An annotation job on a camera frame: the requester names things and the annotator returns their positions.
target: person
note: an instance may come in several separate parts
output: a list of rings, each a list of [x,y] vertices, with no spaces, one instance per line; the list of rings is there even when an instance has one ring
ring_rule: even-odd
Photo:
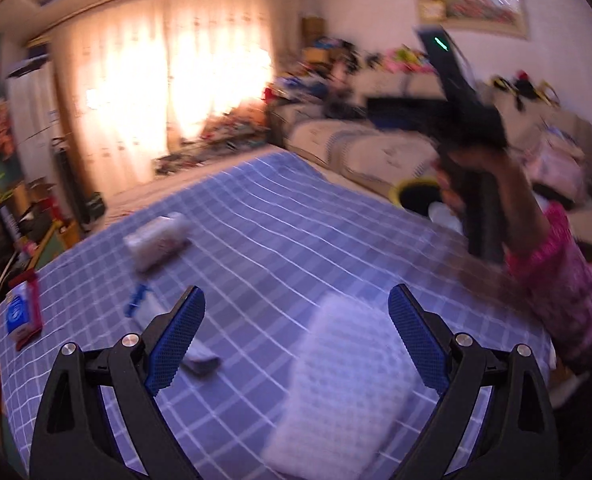
[[[592,478],[592,265],[573,239],[566,213],[552,202],[543,211],[517,161],[506,152],[473,147],[449,154],[462,168],[495,176],[507,219],[506,264],[522,284],[535,316],[574,373],[591,371],[556,410],[564,478]],[[442,200],[455,213],[464,203],[437,165]]]

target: pink sleeve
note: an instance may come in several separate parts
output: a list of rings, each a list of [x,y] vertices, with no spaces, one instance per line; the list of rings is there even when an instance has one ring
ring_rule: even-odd
[[[573,240],[562,206],[552,203],[545,215],[551,224],[546,242],[528,258],[509,254],[507,265],[527,288],[562,361],[581,372],[592,367],[592,265]]]

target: black handheld device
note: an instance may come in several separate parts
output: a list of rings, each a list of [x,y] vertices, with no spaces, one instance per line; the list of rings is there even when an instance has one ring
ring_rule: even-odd
[[[469,241],[469,253],[489,262],[502,263],[506,219],[495,177],[465,171],[447,155],[455,148],[474,145],[504,150],[507,139],[502,118],[495,107],[479,101],[476,91],[464,78],[447,32],[442,27],[426,27],[417,33],[447,98],[446,103],[434,103],[432,117],[426,118],[424,133],[438,140],[441,165],[464,201],[463,231]]]

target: pink bag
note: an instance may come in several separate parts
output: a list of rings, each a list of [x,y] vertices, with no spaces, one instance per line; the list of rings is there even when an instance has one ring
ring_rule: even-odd
[[[585,155],[572,139],[550,128],[526,156],[525,173],[536,193],[560,202],[567,210],[585,202]]]

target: device handle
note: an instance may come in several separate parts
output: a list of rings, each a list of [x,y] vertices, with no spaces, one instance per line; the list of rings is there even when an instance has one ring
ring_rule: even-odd
[[[503,263],[502,243],[506,238],[507,220],[495,176],[464,170],[446,152],[441,153],[441,167],[464,202],[462,224],[469,254],[487,262]]]

